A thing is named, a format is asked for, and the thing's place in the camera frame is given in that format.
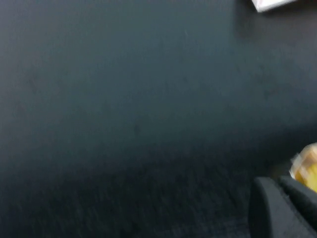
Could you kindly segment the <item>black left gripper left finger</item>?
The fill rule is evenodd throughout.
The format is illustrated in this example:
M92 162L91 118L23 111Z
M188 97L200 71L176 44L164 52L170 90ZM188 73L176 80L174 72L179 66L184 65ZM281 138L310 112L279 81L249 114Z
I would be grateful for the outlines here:
M315 238L317 230L301 216L278 181L258 177L252 183L248 225L252 238Z

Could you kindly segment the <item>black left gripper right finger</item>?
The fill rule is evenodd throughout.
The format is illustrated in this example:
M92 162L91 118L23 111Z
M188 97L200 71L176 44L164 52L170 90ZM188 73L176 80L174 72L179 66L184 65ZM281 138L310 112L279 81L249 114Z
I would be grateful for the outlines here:
M317 193L288 176L281 176L278 183L289 196L301 216L316 230Z

